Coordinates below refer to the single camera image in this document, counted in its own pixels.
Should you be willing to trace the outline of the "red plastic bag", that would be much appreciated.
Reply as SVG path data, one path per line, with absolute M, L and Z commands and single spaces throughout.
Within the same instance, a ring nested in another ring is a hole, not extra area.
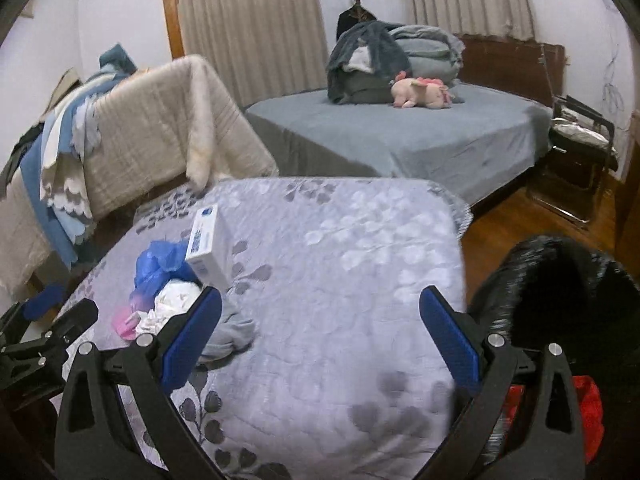
M 582 436 L 584 437 L 585 462 L 589 464 L 597 455 L 604 436 L 603 405 L 600 391 L 589 376 L 574 376 L 573 384 L 577 394 L 579 411 L 582 415 Z M 506 416 L 506 431 L 509 431 L 525 387 L 511 386 L 503 403 L 502 414 Z

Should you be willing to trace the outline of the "pink face mask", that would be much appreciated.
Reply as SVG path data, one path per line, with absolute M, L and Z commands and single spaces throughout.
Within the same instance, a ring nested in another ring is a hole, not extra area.
M 132 341 L 136 338 L 136 327 L 140 322 L 140 313 L 130 307 L 117 311 L 112 317 L 112 327 L 120 339 Z

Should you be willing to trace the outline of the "white paper ball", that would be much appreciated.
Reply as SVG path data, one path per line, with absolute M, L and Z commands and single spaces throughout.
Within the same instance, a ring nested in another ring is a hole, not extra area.
M 140 321 L 134 333 L 137 336 L 146 333 L 158 335 L 171 318 L 189 311 L 201 291 L 199 284 L 170 280 L 155 296 L 152 309 L 139 314 Z

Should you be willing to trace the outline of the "black trash bag bin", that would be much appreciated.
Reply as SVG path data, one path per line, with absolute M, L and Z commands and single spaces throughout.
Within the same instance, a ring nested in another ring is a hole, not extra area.
M 480 285 L 468 312 L 514 346 L 559 344 L 603 402 L 603 441 L 588 478 L 638 478 L 639 286 L 617 261 L 569 237 L 531 237 Z

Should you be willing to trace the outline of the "blue plastic bag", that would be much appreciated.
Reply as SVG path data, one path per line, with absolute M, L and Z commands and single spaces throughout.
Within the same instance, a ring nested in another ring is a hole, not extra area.
M 155 297 L 171 280 L 201 284 L 186 262 L 187 249 L 187 240 L 152 240 L 136 261 L 134 291 L 129 297 L 134 310 L 152 309 Z

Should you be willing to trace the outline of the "grey crumpled cloth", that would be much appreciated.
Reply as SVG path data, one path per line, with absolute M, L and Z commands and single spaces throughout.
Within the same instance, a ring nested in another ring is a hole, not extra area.
M 198 364 L 220 361 L 243 351 L 253 343 L 255 337 L 255 321 L 243 313 L 235 302 L 224 297 L 220 320 L 198 358 Z

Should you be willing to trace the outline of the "blue white scalloped blanket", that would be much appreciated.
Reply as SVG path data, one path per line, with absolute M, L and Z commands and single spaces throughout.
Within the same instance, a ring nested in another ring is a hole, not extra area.
M 137 71 L 120 44 L 101 54 L 99 66 L 85 81 L 74 70 L 63 75 L 39 122 L 21 136 L 1 170 L 1 197 L 21 174 L 44 235 L 69 268 L 96 228 L 84 166 L 102 142 L 96 101 Z

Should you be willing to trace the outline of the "white blue cardboard box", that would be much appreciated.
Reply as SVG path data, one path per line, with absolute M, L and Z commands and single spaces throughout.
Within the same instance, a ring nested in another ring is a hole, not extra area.
M 232 236 L 218 205 L 196 212 L 184 261 L 204 285 L 220 292 L 231 288 Z

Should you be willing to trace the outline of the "grey leaf-pattern quilt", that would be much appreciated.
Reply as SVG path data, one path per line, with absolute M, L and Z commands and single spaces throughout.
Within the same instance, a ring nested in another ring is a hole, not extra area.
M 454 390 L 419 296 L 435 286 L 464 309 L 469 206 L 425 180 L 235 180 L 201 197 L 182 186 L 74 291 L 99 308 L 88 340 L 122 345 L 112 319 L 137 258 L 185 238 L 209 205 L 231 234 L 230 299 L 256 335 L 172 394 L 205 453 L 230 479 L 414 477 L 446 436 Z

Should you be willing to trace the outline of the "beige quilted blanket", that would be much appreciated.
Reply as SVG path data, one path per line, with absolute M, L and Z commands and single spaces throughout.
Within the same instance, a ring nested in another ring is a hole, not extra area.
M 82 166 L 89 210 L 100 220 L 183 174 L 198 190 L 224 179 L 275 177 L 273 157 L 213 66 L 199 55 L 133 76 L 94 103 L 101 135 Z M 1 286 L 10 295 L 57 252 L 77 260 L 40 194 L 35 145 L 1 202 Z

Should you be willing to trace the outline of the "black folding chair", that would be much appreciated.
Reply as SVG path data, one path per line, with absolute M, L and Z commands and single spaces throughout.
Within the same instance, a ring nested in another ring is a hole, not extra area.
M 615 127 L 571 96 L 555 96 L 548 152 L 537 162 L 529 198 L 585 228 L 596 218 L 603 179 L 618 169 Z

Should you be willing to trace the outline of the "grey bed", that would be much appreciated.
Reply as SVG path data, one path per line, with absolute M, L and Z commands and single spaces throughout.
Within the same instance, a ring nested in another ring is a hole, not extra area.
M 245 116 L 284 176 L 425 179 L 475 205 L 547 151 L 552 111 L 474 84 L 459 92 L 446 110 L 403 110 L 333 104 L 320 90 L 255 103 Z

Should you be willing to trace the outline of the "pile of grey blankets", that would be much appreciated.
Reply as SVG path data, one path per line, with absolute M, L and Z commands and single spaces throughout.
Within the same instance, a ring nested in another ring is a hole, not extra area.
M 390 36 L 407 55 L 413 76 L 444 84 L 458 78 L 465 45 L 451 32 L 431 25 L 404 25 L 392 29 Z

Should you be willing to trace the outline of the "dark grey fleece jacket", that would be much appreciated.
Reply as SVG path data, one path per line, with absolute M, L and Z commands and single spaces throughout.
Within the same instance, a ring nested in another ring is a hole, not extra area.
M 399 24 L 359 23 L 338 38 L 326 66 L 333 104 L 390 104 L 400 73 L 412 75 L 406 52 L 390 34 Z

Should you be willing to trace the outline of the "wooden coat rack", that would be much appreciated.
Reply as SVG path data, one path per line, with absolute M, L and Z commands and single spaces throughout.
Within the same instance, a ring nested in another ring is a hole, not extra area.
M 350 0 L 352 4 L 337 19 L 335 40 L 360 23 L 376 21 L 376 16 L 362 6 L 362 0 Z

